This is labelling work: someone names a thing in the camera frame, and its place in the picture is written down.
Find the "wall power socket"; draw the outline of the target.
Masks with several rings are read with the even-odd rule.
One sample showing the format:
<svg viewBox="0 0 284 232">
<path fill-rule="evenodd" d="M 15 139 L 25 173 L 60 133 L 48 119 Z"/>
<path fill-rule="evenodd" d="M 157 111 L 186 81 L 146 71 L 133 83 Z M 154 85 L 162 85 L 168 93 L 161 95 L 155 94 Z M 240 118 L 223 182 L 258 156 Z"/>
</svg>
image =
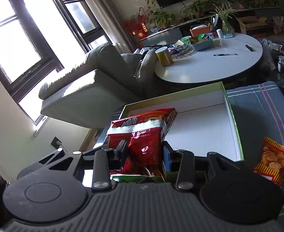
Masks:
<svg viewBox="0 0 284 232">
<path fill-rule="evenodd" d="M 51 142 L 51 145 L 55 148 L 55 149 L 58 149 L 61 145 L 62 145 L 62 142 L 57 138 L 57 137 L 54 137 L 52 142 Z"/>
</svg>

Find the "grey sofa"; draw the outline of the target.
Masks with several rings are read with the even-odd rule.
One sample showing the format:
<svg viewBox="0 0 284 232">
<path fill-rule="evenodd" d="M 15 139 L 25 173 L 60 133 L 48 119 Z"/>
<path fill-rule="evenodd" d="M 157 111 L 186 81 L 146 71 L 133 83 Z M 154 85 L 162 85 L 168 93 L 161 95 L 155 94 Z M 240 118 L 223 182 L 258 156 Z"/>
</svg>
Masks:
<svg viewBox="0 0 284 232">
<path fill-rule="evenodd" d="M 102 44 L 82 64 L 42 85 L 41 114 L 78 126 L 101 129 L 119 107 L 157 96 L 154 49 L 120 54 Z"/>
</svg>

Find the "window with dark frame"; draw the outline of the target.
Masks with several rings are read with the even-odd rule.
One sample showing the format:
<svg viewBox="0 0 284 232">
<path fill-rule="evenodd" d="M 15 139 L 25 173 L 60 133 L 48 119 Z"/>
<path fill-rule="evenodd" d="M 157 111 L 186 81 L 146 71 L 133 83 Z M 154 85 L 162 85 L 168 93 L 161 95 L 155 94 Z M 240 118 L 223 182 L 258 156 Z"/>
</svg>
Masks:
<svg viewBox="0 0 284 232">
<path fill-rule="evenodd" d="M 35 125 L 41 86 L 108 41 L 85 0 L 0 0 L 0 82 Z"/>
</svg>

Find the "red yellow cookie snack bag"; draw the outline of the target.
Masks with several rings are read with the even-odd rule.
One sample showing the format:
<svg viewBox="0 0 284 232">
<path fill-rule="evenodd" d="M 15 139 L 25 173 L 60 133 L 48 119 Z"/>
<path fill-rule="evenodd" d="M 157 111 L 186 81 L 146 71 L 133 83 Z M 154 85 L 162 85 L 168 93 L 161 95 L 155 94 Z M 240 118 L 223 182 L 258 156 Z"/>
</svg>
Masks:
<svg viewBox="0 0 284 232">
<path fill-rule="evenodd" d="M 253 172 L 281 186 L 284 180 L 284 146 L 265 137 L 260 161 Z"/>
</svg>

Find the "blue plastic tray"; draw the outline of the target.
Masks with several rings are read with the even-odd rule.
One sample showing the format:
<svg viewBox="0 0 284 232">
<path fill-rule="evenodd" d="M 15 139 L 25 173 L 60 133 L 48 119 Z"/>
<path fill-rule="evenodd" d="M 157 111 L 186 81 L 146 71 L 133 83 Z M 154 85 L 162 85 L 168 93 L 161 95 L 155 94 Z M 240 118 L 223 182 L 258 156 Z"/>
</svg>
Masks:
<svg viewBox="0 0 284 232">
<path fill-rule="evenodd" d="M 201 51 L 212 48 L 214 46 L 213 40 L 206 38 L 203 38 L 202 40 L 197 40 L 195 38 L 192 38 L 190 39 L 190 44 L 194 51 Z"/>
</svg>

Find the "brown cardboard box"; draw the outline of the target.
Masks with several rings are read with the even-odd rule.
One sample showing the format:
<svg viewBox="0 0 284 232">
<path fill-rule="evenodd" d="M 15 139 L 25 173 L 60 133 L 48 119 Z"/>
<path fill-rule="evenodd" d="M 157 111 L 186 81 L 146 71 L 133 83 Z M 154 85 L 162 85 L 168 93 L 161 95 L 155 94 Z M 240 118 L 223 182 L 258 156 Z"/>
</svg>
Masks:
<svg viewBox="0 0 284 232">
<path fill-rule="evenodd" d="M 239 17 L 237 21 L 242 34 L 247 34 L 252 30 L 257 30 L 268 26 L 266 17 L 257 18 L 256 16 Z"/>
</svg>

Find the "spider plant glass vase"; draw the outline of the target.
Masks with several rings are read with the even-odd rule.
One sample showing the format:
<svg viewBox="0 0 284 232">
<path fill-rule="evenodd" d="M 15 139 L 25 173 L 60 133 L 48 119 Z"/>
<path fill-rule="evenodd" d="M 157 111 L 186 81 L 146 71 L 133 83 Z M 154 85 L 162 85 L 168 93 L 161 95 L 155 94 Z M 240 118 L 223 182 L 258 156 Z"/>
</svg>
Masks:
<svg viewBox="0 0 284 232">
<path fill-rule="evenodd" d="M 234 29 L 231 24 L 228 22 L 228 19 L 231 18 L 231 15 L 234 14 L 235 9 L 229 2 L 224 2 L 221 6 L 212 4 L 215 8 L 215 14 L 219 16 L 222 20 L 222 31 L 223 34 L 234 33 Z"/>
</svg>

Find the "white round table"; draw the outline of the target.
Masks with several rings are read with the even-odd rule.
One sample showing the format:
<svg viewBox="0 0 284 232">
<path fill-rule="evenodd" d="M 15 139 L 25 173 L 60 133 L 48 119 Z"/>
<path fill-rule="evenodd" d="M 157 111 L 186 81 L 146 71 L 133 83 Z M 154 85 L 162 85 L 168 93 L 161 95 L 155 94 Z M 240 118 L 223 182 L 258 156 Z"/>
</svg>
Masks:
<svg viewBox="0 0 284 232">
<path fill-rule="evenodd" d="M 158 61 L 156 75 L 167 82 L 181 84 L 221 81 L 252 68 L 263 55 L 261 43 L 245 34 L 235 33 L 232 38 L 216 38 L 213 44 L 212 48 L 175 60 L 168 67 L 163 67 Z M 217 53 L 238 55 L 215 57 Z"/>
</svg>

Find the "yellow tin can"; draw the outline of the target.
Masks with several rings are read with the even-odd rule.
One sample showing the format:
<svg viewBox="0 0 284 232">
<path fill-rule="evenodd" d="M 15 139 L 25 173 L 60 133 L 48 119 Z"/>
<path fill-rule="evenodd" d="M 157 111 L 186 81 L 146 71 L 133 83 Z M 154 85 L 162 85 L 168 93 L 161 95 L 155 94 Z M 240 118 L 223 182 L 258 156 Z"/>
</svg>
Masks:
<svg viewBox="0 0 284 232">
<path fill-rule="evenodd" d="M 168 67 L 173 64 L 172 56 L 169 53 L 168 47 L 161 47 L 155 51 L 161 65 Z"/>
</svg>

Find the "green cardboard box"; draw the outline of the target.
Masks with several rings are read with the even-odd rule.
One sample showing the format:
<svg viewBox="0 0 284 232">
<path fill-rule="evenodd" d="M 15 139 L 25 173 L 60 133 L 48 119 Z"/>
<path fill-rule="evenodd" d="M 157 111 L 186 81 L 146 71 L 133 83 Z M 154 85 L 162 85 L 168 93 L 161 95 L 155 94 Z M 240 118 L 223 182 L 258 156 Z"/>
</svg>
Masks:
<svg viewBox="0 0 284 232">
<path fill-rule="evenodd" d="M 238 127 L 223 83 L 126 105 L 120 118 L 161 108 L 177 111 L 165 137 L 174 150 L 188 150 L 201 157 L 217 152 L 232 161 L 244 159 Z"/>
</svg>

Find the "black pen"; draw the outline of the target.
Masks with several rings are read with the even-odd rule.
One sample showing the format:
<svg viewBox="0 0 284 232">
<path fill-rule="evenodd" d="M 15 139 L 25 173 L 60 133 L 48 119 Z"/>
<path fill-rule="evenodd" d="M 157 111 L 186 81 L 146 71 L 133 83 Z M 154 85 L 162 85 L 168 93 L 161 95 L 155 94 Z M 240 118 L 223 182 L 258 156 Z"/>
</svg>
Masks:
<svg viewBox="0 0 284 232">
<path fill-rule="evenodd" d="M 233 56 L 233 55 L 238 55 L 238 54 L 237 53 L 217 53 L 217 54 L 214 54 L 215 57 Z"/>
</svg>

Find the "red snack bag silver band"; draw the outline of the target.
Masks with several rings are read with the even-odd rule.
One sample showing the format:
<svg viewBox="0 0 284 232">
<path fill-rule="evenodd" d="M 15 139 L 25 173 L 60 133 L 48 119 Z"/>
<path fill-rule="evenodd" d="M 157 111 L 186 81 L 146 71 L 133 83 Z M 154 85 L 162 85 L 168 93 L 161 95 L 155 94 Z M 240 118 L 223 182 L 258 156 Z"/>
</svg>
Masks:
<svg viewBox="0 0 284 232">
<path fill-rule="evenodd" d="M 110 169 L 110 174 L 150 176 L 158 171 L 161 143 L 176 116 L 175 108 L 163 108 L 112 121 L 106 135 L 108 148 L 116 149 L 125 140 L 127 157 L 124 165 Z"/>
</svg>

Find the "blue plaid cloth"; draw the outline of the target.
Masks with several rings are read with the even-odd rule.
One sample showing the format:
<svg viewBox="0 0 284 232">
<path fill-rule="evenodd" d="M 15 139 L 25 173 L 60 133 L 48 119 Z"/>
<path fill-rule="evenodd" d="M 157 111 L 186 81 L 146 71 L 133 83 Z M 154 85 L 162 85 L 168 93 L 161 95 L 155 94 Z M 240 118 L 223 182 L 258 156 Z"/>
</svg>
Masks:
<svg viewBox="0 0 284 232">
<path fill-rule="evenodd" d="M 265 137 L 284 146 L 284 95 L 274 82 L 227 90 L 243 148 L 245 166 L 261 158 Z"/>
</svg>

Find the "dark round marble table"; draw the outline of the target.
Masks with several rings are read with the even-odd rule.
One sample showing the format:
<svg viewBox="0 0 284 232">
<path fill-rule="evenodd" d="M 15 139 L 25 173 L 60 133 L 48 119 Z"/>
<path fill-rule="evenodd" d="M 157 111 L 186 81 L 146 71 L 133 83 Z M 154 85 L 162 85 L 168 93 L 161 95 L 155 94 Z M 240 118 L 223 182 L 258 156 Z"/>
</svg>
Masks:
<svg viewBox="0 0 284 232">
<path fill-rule="evenodd" d="M 284 91 L 284 34 L 260 40 L 263 47 L 261 69 L 267 81 L 275 82 Z"/>
</svg>

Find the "red berry decoration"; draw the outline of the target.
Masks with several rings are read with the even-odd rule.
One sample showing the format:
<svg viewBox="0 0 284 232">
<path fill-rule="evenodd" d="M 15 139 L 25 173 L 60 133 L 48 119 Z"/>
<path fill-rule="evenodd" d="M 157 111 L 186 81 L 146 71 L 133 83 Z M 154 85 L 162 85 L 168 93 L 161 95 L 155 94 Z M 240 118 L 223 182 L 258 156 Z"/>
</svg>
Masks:
<svg viewBox="0 0 284 232">
<path fill-rule="evenodd" d="M 124 21 L 123 28 L 133 36 L 136 36 L 139 39 L 144 39 L 148 34 L 148 21 L 148 12 L 143 7 L 139 7 L 135 15 Z"/>
</svg>

